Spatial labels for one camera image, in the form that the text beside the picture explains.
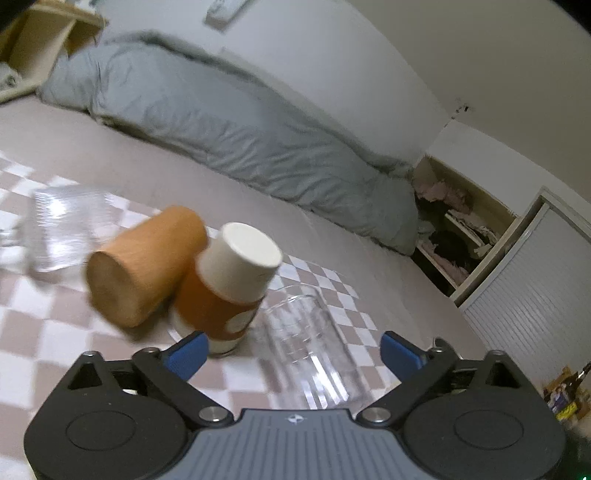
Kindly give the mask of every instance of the white wall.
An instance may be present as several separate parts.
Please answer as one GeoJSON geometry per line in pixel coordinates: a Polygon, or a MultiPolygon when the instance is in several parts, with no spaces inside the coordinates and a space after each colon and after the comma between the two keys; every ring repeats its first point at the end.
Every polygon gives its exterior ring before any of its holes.
{"type": "Polygon", "coordinates": [[[350,0],[448,111],[591,201],[591,35],[550,0],[350,0]]]}
{"type": "Polygon", "coordinates": [[[239,56],[324,110],[370,148],[418,160],[449,116],[390,42],[341,0],[252,0],[220,33],[211,0],[102,0],[109,30],[153,28],[239,56]]]}
{"type": "Polygon", "coordinates": [[[545,186],[591,223],[591,204],[581,195],[549,171],[475,128],[451,121],[427,152],[519,215],[545,186]]]}

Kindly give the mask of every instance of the blue gripper pad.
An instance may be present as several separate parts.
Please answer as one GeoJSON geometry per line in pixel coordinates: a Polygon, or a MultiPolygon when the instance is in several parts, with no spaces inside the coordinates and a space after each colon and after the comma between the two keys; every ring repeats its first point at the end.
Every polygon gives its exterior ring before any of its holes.
{"type": "Polygon", "coordinates": [[[199,432],[158,480],[433,480],[392,432],[347,410],[243,410],[237,423],[199,432]]]}
{"type": "Polygon", "coordinates": [[[203,332],[193,332],[162,352],[162,362],[172,373],[188,381],[207,360],[209,345],[203,332]]]}
{"type": "Polygon", "coordinates": [[[384,365],[404,382],[426,363],[425,352],[394,332],[382,335],[379,354],[384,365]]]}

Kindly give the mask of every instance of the metal screw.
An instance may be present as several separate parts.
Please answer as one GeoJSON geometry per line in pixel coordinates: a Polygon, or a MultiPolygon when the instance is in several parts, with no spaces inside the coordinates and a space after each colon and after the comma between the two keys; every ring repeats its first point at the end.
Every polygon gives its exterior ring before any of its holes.
{"type": "Polygon", "coordinates": [[[382,407],[370,407],[361,412],[361,416],[370,423],[384,423],[392,414],[382,407]]]}
{"type": "Polygon", "coordinates": [[[146,348],[142,348],[140,351],[143,353],[151,353],[152,355],[156,355],[160,353],[160,348],[156,346],[147,346],[146,348]]]}
{"type": "Polygon", "coordinates": [[[228,411],[223,407],[205,407],[199,412],[199,418],[211,423],[222,421],[228,416],[228,411]]]}
{"type": "Polygon", "coordinates": [[[437,355],[438,353],[443,353],[443,348],[441,348],[440,346],[432,346],[429,349],[429,353],[432,353],[433,355],[437,355]]]}

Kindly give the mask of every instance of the paper cup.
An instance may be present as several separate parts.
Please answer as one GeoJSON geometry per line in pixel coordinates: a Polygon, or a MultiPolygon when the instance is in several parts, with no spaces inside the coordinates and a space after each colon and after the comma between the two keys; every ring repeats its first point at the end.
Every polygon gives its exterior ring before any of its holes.
{"type": "Polygon", "coordinates": [[[244,337],[283,255],[271,238],[244,223],[225,224],[195,260],[174,301],[181,336],[201,330],[221,355],[244,337]]]}

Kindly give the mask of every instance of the wall outlet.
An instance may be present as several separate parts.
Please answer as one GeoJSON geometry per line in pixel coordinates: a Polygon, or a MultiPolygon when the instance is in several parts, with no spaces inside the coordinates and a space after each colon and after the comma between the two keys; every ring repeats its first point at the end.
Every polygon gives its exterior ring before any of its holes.
{"type": "Polygon", "coordinates": [[[224,29],[249,0],[214,0],[207,9],[206,23],[218,30],[224,29]]]}

